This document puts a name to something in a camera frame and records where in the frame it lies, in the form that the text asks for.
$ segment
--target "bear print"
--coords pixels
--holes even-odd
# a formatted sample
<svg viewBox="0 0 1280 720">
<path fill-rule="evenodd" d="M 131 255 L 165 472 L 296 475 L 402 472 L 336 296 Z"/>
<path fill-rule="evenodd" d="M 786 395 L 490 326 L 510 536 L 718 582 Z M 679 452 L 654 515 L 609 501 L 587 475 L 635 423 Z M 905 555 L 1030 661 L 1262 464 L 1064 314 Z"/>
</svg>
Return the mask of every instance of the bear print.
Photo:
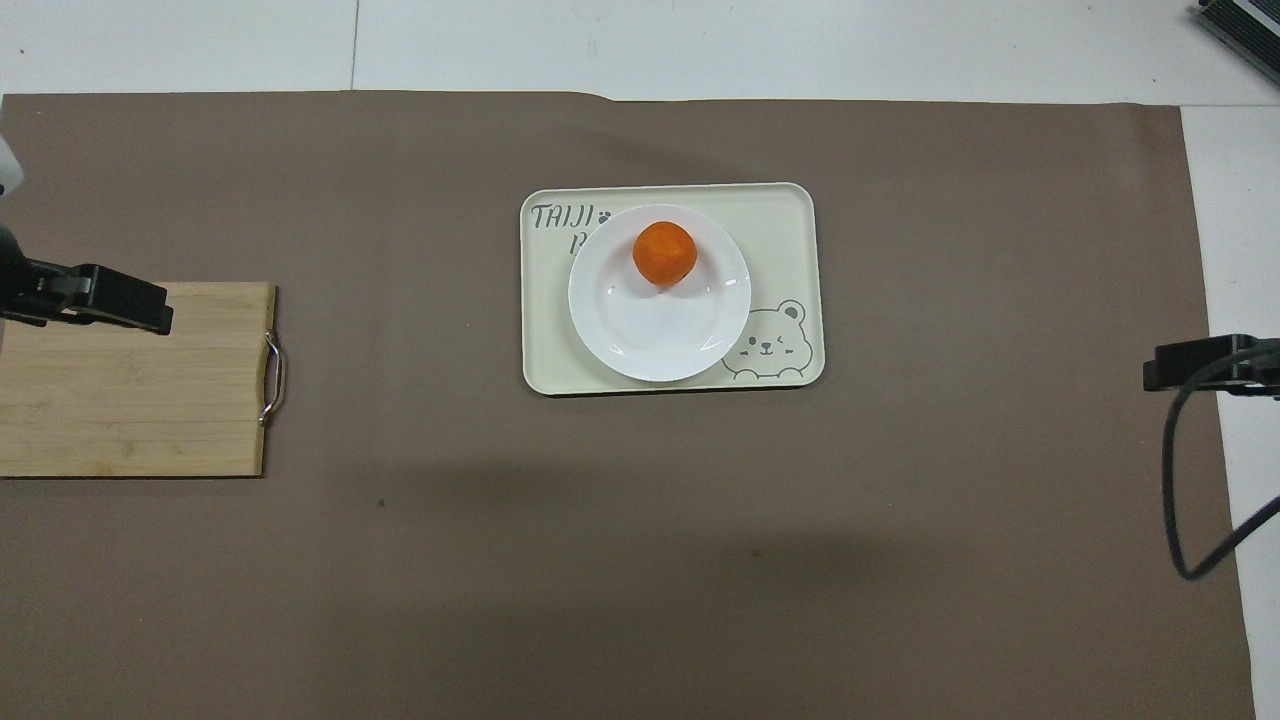
<svg viewBox="0 0 1280 720">
<path fill-rule="evenodd" d="M 733 379 L 804 377 L 813 346 L 804 334 L 804 305 L 783 300 L 777 307 L 751 310 L 737 343 L 721 363 Z"/>
</svg>

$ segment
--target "wooden cutting board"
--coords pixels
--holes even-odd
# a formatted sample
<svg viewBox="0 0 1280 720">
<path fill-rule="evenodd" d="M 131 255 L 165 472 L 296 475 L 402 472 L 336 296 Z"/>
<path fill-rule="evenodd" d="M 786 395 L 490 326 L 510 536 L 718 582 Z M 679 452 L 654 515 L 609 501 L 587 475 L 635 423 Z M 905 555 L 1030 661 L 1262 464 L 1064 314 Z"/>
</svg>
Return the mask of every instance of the wooden cutting board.
<svg viewBox="0 0 1280 720">
<path fill-rule="evenodd" d="M 269 283 L 159 283 L 166 337 L 8 323 L 0 475 L 260 475 Z"/>
</svg>

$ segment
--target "cable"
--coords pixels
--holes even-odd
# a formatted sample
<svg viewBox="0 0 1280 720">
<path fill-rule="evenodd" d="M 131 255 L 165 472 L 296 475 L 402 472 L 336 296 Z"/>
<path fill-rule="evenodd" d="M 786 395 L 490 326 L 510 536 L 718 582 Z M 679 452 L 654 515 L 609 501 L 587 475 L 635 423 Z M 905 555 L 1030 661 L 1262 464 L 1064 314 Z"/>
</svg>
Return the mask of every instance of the cable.
<svg viewBox="0 0 1280 720">
<path fill-rule="evenodd" d="M 1260 341 L 1253 347 L 1233 352 L 1226 357 L 1221 357 L 1208 365 L 1204 365 L 1187 379 L 1181 389 L 1178 391 L 1178 397 L 1175 397 L 1174 402 L 1169 406 L 1169 415 L 1165 416 L 1165 437 L 1161 450 L 1161 492 L 1165 500 L 1165 534 L 1169 538 L 1169 553 L 1174 559 L 1174 569 L 1176 569 L 1178 574 L 1185 580 L 1198 580 L 1207 575 L 1210 570 L 1216 568 L 1219 562 L 1235 550 L 1235 546 L 1244 542 L 1244 538 L 1249 537 L 1253 530 L 1258 529 L 1263 523 L 1280 512 L 1280 496 L 1272 498 L 1271 502 L 1263 505 L 1248 520 L 1242 523 L 1239 528 L 1231 530 L 1231 534 L 1226 536 L 1226 538 L 1213 548 L 1213 552 L 1210 552 L 1208 556 L 1199 562 L 1199 565 L 1188 570 L 1187 560 L 1183 557 L 1183 543 L 1178 539 L 1178 514 L 1174 509 L 1174 433 L 1178 430 L 1178 416 L 1181 415 L 1183 405 L 1187 405 L 1187 400 L 1192 396 L 1192 393 L 1199 389 L 1199 387 L 1208 382 L 1213 375 L 1221 373 L 1231 365 L 1235 365 L 1236 363 L 1257 357 L 1260 355 L 1271 354 L 1280 354 L 1280 340 Z"/>
</svg>

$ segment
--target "plate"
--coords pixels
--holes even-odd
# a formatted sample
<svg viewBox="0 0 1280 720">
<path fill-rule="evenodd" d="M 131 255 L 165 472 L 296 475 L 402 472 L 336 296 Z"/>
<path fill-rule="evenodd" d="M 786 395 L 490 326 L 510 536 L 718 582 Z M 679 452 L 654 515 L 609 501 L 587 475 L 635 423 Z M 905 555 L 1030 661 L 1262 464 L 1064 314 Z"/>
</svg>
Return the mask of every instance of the plate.
<svg viewBox="0 0 1280 720">
<path fill-rule="evenodd" d="M 698 263 L 662 288 L 631 260 L 636 237 L 653 223 L 685 228 Z M 577 251 L 568 275 L 568 310 L 579 337 L 623 375 L 671 382 L 701 373 L 730 351 L 751 311 L 751 277 L 737 243 L 714 220 L 677 205 L 618 213 Z"/>
</svg>

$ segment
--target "orange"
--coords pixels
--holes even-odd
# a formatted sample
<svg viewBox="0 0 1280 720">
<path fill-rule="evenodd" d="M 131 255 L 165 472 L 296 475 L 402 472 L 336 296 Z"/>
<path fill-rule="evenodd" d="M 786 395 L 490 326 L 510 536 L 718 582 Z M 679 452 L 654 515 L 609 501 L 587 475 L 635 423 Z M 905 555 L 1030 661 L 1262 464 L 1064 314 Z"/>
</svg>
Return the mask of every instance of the orange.
<svg viewBox="0 0 1280 720">
<path fill-rule="evenodd" d="M 646 227 L 635 246 L 631 260 L 644 279 L 669 287 L 685 279 L 698 263 L 698 246 L 685 228 L 666 220 Z"/>
</svg>

